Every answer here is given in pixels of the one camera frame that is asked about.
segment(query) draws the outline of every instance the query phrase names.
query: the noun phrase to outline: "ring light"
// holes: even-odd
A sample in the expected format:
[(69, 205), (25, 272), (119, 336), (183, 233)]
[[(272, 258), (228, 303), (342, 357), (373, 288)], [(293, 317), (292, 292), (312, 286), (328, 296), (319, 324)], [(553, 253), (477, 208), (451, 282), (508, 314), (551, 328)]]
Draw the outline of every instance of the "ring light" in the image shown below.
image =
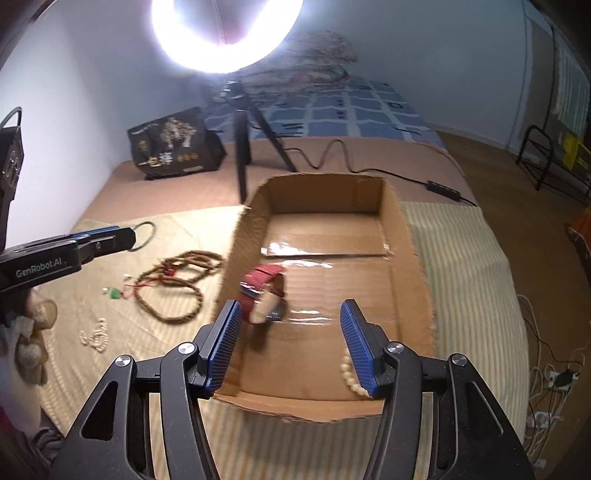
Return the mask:
[(230, 73), (263, 59), (293, 27), (303, 0), (268, 0), (246, 36), (232, 45), (206, 41), (182, 22), (174, 0), (153, 0), (152, 27), (167, 55), (206, 73)]

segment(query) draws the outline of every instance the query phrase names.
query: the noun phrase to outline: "white cable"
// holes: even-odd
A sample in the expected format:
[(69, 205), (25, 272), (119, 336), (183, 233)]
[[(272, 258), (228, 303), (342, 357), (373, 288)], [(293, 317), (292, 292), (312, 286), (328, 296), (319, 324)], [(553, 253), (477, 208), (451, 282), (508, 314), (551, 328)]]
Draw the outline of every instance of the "white cable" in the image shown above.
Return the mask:
[[(537, 336), (536, 340), (538, 342), (537, 362), (536, 362), (536, 365), (534, 367), (532, 367), (530, 370), (530, 397), (529, 397), (528, 401), (531, 406), (532, 400), (543, 394), (544, 383), (546, 382), (547, 379), (549, 379), (548, 373), (550, 371), (557, 372), (557, 370), (553, 364), (549, 364), (549, 363), (544, 366), (543, 370), (540, 369), (542, 341), (541, 341), (540, 329), (538, 327), (538, 322), (537, 322), (537, 319), (536, 319), (535, 313), (534, 313), (534, 308), (533, 308), (533, 305), (531, 304), (529, 298), (526, 297), (525, 295), (518, 294), (517, 297), (518, 297), (518, 299), (523, 299), (527, 303), (529, 313), (530, 313), (531, 318), (534, 322), (534, 331)], [(583, 351), (585, 351), (587, 349), (590, 342), (591, 342), (591, 336), (589, 336), (589, 338), (587, 339), (587, 342), (585, 343), (584, 346), (573, 350), (573, 352), (570, 354), (570, 356), (568, 358), (567, 369), (570, 369), (571, 364), (574, 363), (575, 361), (578, 362), (578, 360), (576, 360), (574, 358), (576, 355), (578, 355), (581, 358), (581, 361), (580, 361), (581, 368), (576, 372), (576, 374), (580, 375), (582, 373), (583, 367), (585, 365), (585, 360), (586, 360), (585, 354), (583, 353)], [(548, 427), (546, 429), (543, 429), (543, 428), (537, 426), (535, 412), (532, 413), (533, 414), (532, 421), (534, 423), (534, 427), (533, 427), (534, 432), (530, 437), (528, 437), (527, 435), (525, 436), (525, 438), (529, 440), (529, 444), (525, 448), (525, 452), (532, 463), (535, 463), (536, 461), (538, 461), (540, 459), (541, 455), (544, 453), (544, 449), (548, 443), (548, 440), (550, 439), (550, 436), (551, 436), (552, 432), (554, 431), (554, 428), (556, 427), (556, 424), (558, 423), (559, 420), (563, 419), (560, 416), (560, 413), (562, 412), (564, 405), (566, 404), (567, 400), (570, 397), (570, 394), (572, 393), (572, 391), (574, 389), (574, 383), (575, 382), (572, 382), (569, 385), (569, 388), (566, 392), (563, 390), (555, 390), (552, 388), (552, 394), (551, 394), (552, 396), (550, 397), (550, 404), (548, 405), (548, 409), (547, 409), (547, 411), (548, 411)]]
[(526, 297), (525, 295), (518, 293), (517, 298), (524, 299), (527, 302), (529, 310), (530, 310), (531, 319), (534, 321), (535, 334), (538, 336), (538, 338), (537, 338), (537, 340), (538, 340), (538, 361), (535, 366), (540, 368), (540, 361), (541, 361), (541, 357), (542, 357), (542, 342), (540, 341), (540, 339), (542, 338), (542, 336), (540, 335), (540, 329), (538, 328), (538, 320), (535, 318), (534, 307), (531, 304), (529, 298)]

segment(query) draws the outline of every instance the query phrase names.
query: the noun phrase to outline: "black power cable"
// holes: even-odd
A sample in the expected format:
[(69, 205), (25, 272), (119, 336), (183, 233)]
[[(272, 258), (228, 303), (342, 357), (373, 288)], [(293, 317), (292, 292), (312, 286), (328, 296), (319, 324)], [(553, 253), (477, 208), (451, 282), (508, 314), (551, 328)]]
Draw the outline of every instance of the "black power cable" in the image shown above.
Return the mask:
[[(335, 138), (333, 140), (331, 140), (326, 147), (324, 148), (324, 151), (322, 152), (322, 155), (320, 156), (320, 160), (318, 162), (318, 165), (314, 165), (310, 159), (308, 158), (308, 155), (306, 155), (306, 153), (301, 149), (301, 148), (297, 148), (297, 147), (290, 147), (290, 148), (285, 148), (286, 152), (289, 151), (296, 151), (298, 152), (306, 161), (306, 163), (312, 167), (314, 170), (319, 170), (321, 169), (325, 162), (326, 159), (328, 158), (328, 154), (330, 152), (330, 149), (332, 148), (333, 145), (335, 144), (340, 144), (341, 148), (343, 150), (343, 159), (345, 161), (345, 166), (347, 167), (347, 170), (349, 170), (349, 172), (351, 173), (366, 173), (366, 172), (370, 172), (370, 171), (374, 171), (374, 172), (378, 172), (378, 173), (384, 173), (386, 175), (391, 175), (393, 177), (396, 177), (398, 179), (401, 180), (405, 180), (405, 181), (409, 181), (411, 183), (416, 183), (418, 185), (423, 185), (424, 187), (428, 187), (428, 183), (425, 181), (421, 181), (421, 180), (417, 180), (417, 179), (410, 179), (408, 177), (404, 177), (402, 175), (399, 175), (398, 173), (394, 173), (388, 170), (382, 170), (381, 168), (362, 168), (361, 170), (354, 170), (353, 167), (351, 166), (351, 160), (349, 157), (349, 150), (347, 149), (347, 145), (345, 144), (345, 142), (343, 142), (341, 139), (339, 138)], [(469, 203), (472, 206), (477, 206), (476, 203), (474, 203), (471, 200), (468, 200), (467, 198), (464, 198), (462, 196), (459, 197), (459, 200), (463, 200), (466, 203)]]
[(531, 326), (531, 323), (528, 322), (528, 320), (526, 318), (524, 318), (524, 322), (527, 324), (527, 326), (531, 329), (531, 333), (534, 335), (535, 339), (539, 341), (539, 343), (543, 343), (546, 347), (548, 347), (548, 350), (550, 351), (550, 355), (552, 355), (552, 358), (554, 359), (554, 361), (557, 364), (579, 364), (581, 367), (583, 366), (582, 362), (579, 362), (578, 360), (558, 360), (556, 358), (556, 356), (554, 355), (554, 352), (552, 350), (552, 347), (550, 346), (549, 343), (543, 341), (540, 337), (538, 337), (538, 335), (536, 334), (534, 328)]
[(555, 393), (556, 391), (553, 389), (550, 393), (550, 401), (548, 402), (548, 429), (550, 429), (550, 426), (552, 425), (552, 405), (554, 403)]
[(533, 426), (534, 431), (531, 433), (531, 440), (530, 440), (530, 445), (531, 445), (531, 442), (533, 442), (533, 440), (535, 438), (535, 434), (538, 432), (538, 421), (535, 419), (534, 408), (531, 406), (531, 402), (528, 402), (528, 405), (530, 407), (530, 412), (531, 412), (531, 421), (534, 423), (534, 426)]
[(547, 396), (547, 395), (548, 395), (550, 392), (552, 392), (552, 390), (553, 390), (552, 388), (547, 388), (547, 389), (545, 390), (545, 393), (544, 393), (544, 394), (543, 394), (543, 395), (540, 397), (540, 399), (539, 399), (539, 400), (536, 402), (536, 404), (534, 405), (534, 408), (537, 408), (537, 407), (538, 407), (538, 405), (540, 405), (540, 403), (542, 403), (543, 399), (545, 399), (545, 398), (546, 398), (546, 396)]

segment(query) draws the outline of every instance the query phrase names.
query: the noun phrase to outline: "tripod stand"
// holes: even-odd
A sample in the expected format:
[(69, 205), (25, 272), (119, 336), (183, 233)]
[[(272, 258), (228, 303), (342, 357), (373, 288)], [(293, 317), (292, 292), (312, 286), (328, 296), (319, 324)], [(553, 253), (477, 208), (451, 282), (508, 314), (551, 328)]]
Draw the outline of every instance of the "tripod stand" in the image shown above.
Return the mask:
[(265, 136), (285, 162), (287, 170), (297, 172), (295, 165), (287, 156), (275, 133), (265, 120), (261, 111), (251, 102), (248, 93), (242, 83), (230, 81), (224, 88), (225, 98), (228, 105), (234, 108), (234, 141), (236, 144), (236, 172), (238, 174), (238, 189), (240, 203), (244, 203), (247, 197), (246, 191), (246, 166), (252, 163), (251, 143), (248, 138), (248, 113), (252, 115), (255, 122), (261, 127)]

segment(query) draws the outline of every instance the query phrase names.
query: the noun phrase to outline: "blue checkered blanket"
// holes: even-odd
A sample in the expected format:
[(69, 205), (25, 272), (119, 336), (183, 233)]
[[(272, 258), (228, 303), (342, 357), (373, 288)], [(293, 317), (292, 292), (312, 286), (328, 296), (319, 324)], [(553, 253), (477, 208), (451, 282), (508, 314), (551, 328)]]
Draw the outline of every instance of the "blue checkered blanket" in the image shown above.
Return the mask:
[[(300, 93), (256, 95), (273, 131), (281, 137), (379, 137), (422, 142), (445, 149), (439, 135), (389, 84), (352, 77), (339, 88)], [(233, 141), (232, 108), (222, 104), (206, 111), (207, 128), (223, 142)], [(249, 129), (250, 138), (264, 138)]]

